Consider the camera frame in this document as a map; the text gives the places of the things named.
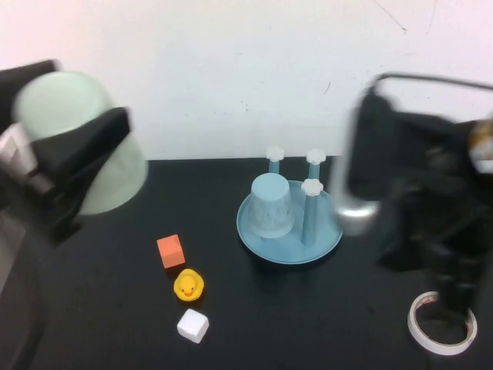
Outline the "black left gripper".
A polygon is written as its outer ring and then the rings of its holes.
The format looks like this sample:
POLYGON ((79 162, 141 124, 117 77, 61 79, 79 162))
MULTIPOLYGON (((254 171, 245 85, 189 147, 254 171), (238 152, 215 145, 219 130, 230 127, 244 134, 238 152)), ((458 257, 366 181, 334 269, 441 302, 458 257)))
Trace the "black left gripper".
POLYGON ((47 232, 61 243, 79 229, 77 220, 89 188, 116 148, 129 135, 123 107, 112 108, 77 129, 36 140, 38 167, 32 191, 41 209, 14 177, 1 169, 1 211, 24 227, 47 232))

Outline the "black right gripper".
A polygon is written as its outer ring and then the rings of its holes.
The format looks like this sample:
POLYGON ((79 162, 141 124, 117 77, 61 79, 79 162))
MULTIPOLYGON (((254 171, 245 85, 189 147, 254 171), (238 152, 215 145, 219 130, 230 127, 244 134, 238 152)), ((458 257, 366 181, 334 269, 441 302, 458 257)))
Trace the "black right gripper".
POLYGON ((481 273, 481 190, 466 187, 457 196, 430 190, 400 193, 388 202, 389 231, 379 263, 393 271, 428 269, 437 274, 441 312, 465 317, 476 294, 474 274, 481 273))

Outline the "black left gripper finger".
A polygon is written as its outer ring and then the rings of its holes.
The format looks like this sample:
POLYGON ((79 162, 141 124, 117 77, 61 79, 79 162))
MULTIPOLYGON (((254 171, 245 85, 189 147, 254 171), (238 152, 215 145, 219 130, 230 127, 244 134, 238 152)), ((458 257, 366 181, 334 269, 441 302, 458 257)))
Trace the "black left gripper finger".
POLYGON ((58 70, 58 63, 44 60, 0 72, 0 124, 4 133, 13 123, 12 107, 20 90, 33 79, 58 70))

